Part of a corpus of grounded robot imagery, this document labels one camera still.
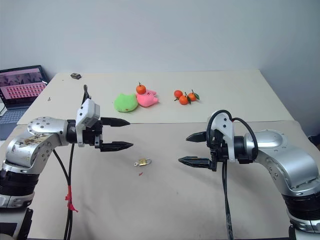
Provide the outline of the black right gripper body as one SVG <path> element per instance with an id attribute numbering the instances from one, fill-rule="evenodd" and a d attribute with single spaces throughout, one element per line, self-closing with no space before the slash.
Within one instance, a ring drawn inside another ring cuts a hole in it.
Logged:
<path id="1" fill-rule="evenodd" d="M 206 131 L 206 145 L 211 155 L 209 169 L 216 172 L 218 163 L 224 163 L 229 157 L 228 145 L 224 140 L 224 135 L 219 130 Z"/>

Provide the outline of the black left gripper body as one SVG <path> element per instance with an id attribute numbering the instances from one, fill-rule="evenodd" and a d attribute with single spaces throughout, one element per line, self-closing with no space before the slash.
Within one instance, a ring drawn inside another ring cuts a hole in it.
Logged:
<path id="1" fill-rule="evenodd" d="M 98 120 L 92 127 L 86 127 L 85 130 L 82 131 L 83 143 L 101 151 L 103 144 L 102 133 L 103 125 L 101 121 Z"/>

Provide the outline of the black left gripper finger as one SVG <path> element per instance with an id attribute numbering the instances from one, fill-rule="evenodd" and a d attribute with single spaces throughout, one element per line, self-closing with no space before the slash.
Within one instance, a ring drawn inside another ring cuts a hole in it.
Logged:
<path id="1" fill-rule="evenodd" d="M 124 119 L 114 117 L 101 117 L 100 121 L 102 125 L 111 127 L 123 127 L 131 124 Z"/>
<path id="2" fill-rule="evenodd" d="M 101 152 L 118 152 L 121 150 L 128 149 L 134 144 L 125 141 L 113 141 L 111 143 L 101 143 L 99 149 Z"/>

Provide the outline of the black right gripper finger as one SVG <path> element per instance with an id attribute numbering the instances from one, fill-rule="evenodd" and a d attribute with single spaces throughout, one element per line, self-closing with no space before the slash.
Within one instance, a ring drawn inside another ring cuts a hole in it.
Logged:
<path id="1" fill-rule="evenodd" d="M 205 142 L 207 140 L 206 132 L 201 131 L 201 132 L 192 133 L 185 140 L 188 142 L 194 142 L 194 143 Z"/>
<path id="2" fill-rule="evenodd" d="M 204 168 L 210 170 L 212 169 L 212 161 L 208 158 L 202 158 L 197 156 L 185 156 L 179 158 L 178 161 L 192 168 Z"/>

